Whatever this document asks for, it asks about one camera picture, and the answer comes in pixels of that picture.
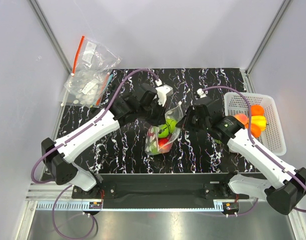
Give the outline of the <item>green bell pepper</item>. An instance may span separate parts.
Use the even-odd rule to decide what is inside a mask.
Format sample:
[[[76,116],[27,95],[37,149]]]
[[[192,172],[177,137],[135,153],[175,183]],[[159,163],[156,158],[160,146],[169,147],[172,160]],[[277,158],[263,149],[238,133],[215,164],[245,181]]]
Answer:
[[[159,126],[158,137],[159,138],[168,137],[170,134],[172,134],[175,131],[176,124],[177,121],[175,119],[168,118],[165,124]]]

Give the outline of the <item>clear bag with white dots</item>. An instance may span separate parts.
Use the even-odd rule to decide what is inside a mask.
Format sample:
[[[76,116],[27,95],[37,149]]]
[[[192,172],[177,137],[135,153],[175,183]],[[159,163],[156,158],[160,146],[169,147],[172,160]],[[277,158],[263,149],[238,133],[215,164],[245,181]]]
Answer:
[[[170,152],[173,143],[177,140],[180,129],[177,123],[183,118],[182,102],[165,114],[166,123],[159,126],[150,126],[145,139],[145,153],[149,156]]]

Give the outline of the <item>red yellow pomegranate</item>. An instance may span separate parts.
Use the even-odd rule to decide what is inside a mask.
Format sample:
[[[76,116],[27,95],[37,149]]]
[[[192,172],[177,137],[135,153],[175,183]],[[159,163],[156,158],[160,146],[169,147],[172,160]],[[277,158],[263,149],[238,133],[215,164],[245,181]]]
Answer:
[[[159,153],[168,153],[172,147],[172,143],[167,138],[158,139],[158,152]]]

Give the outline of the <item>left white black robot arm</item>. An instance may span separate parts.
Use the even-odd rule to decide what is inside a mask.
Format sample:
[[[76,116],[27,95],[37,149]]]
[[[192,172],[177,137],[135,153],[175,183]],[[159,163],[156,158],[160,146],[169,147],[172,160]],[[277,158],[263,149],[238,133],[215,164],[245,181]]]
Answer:
[[[42,162],[57,185],[72,184],[90,198],[100,194],[99,180],[88,170],[75,164],[75,159],[90,145],[118,130],[142,119],[152,126],[166,123],[166,101],[173,94],[172,87],[153,87],[142,83],[138,90],[119,94],[116,90],[109,104],[81,127],[55,141],[42,141]]]

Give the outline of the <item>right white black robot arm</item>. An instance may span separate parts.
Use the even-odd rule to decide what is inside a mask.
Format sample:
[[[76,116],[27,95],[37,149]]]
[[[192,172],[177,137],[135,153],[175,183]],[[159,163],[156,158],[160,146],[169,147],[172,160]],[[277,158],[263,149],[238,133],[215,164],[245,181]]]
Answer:
[[[282,215],[288,215],[306,195],[306,168],[296,169],[264,147],[233,116],[224,116],[217,103],[208,97],[198,99],[177,123],[185,131],[205,131],[214,140],[241,154],[263,175],[264,179],[229,174],[220,185],[221,195],[235,194],[265,200]]]

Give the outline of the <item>orange fruit top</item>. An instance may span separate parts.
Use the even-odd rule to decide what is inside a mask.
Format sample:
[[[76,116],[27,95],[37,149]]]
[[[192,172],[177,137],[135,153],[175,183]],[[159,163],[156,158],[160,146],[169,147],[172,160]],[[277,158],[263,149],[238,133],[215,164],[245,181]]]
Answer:
[[[260,105],[252,105],[251,106],[251,115],[252,116],[263,116],[265,113],[264,108]]]

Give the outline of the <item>orange fruit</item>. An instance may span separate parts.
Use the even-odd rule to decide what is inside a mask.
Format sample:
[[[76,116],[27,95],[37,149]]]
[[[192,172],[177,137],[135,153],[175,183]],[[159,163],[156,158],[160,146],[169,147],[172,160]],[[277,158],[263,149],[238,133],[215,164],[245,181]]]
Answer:
[[[264,108],[260,105],[252,105],[251,106],[251,115],[252,116],[263,116],[265,113]]]
[[[255,138],[260,137],[261,129],[257,125],[252,123],[251,125],[246,124],[245,127],[247,129],[250,129],[250,132],[251,132],[252,136],[254,136]]]

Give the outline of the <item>clear bag with coloured zippers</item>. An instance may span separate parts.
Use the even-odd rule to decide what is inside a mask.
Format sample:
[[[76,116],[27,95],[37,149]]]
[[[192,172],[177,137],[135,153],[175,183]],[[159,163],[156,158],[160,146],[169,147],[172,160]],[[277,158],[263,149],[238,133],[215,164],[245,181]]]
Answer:
[[[81,70],[70,75],[64,83],[69,96],[67,103],[75,106],[98,107],[98,101],[111,81],[111,71]]]

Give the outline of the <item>clear bag with red zipper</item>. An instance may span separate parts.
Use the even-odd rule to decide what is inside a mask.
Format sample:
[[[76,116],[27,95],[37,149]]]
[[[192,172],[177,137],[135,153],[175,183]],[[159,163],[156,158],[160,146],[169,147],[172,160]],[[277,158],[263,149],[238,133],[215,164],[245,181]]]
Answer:
[[[75,54],[71,76],[74,77],[80,71],[103,72],[116,67],[121,60],[120,56],[103,44],[83,35]]]

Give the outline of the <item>green plastic leaf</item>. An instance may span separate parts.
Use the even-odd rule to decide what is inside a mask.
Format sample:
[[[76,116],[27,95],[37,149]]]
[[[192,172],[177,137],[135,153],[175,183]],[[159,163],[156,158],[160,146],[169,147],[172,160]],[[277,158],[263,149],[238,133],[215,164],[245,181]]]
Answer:
[[[219,139],[214,139],[214,142],[217,143],[217,144],[222,144],[222,141],[219,140]]]

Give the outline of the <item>black marble pattern mat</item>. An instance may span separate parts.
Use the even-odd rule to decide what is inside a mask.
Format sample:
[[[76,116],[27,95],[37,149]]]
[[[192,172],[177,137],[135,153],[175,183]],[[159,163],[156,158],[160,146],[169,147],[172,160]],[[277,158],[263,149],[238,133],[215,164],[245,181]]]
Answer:
[[[224,101],[228,88],[246,91],[242,71],[237,68],[156,68],[139,72],[124,83],[121,92],[133,91],[140,83],[154,84],[159,77],[173,88],[167,106],[177,103],[186,110],[193,102],[198,89],[212,87],[209,96]],[[101,174],[174,174],[174,173],[227,173],[255,172],[256,167],[244,157],[217,144],[205,132],[182,131],[170,152],[147,155],[145,139],[148,124],[142,120],[130,123],[101,138],[76,158],[76,164],[86,170]]]

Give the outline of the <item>orange fruit lower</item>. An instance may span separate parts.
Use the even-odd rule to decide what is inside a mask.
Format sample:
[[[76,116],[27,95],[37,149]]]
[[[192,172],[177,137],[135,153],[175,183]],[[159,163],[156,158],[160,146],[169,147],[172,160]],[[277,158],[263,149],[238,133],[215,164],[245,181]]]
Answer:
[[[255,138],[260,137],[261,129],[257,125],[252,123],[251,125],[246,124],[245,127],[247,129],[250,129],[250,132],[251,132],[252,136],[254,136]]]

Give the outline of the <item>yellow bell pepper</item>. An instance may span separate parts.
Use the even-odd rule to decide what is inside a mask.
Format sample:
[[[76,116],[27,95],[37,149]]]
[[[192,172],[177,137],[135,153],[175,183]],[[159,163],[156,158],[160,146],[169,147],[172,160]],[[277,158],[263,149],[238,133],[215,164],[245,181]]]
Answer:
[[[257,125],[261,131],[264,131],[266,129],[267,120],[263,115],[253,115],[251,117],[251,123]]]

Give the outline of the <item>white plastic basket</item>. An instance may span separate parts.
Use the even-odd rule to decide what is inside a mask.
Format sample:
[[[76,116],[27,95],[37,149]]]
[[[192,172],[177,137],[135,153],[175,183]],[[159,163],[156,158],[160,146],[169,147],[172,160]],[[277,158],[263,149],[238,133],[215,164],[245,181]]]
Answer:
[[[276,156],[286,154],[286,144],[274,99],[268,95],[258,93],[244,92],[243,95],[251,106],[260,105],[265,111],[264,116],[266,117],[267,125],[258,141]],[[227,116],[242,113],[246,116],[248,115],[248,107],[245,100],[235,92],[227,92],[224,95],[224,108]]]

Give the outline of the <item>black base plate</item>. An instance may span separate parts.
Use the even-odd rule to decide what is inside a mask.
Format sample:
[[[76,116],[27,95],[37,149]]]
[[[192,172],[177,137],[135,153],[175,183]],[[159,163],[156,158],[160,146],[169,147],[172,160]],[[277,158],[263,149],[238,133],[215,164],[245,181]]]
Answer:
[[[89,192],[74,187],[72,198],[103,200],[105,210],[206,209],[214,206],[213,186],[228,173],[102,174]]]

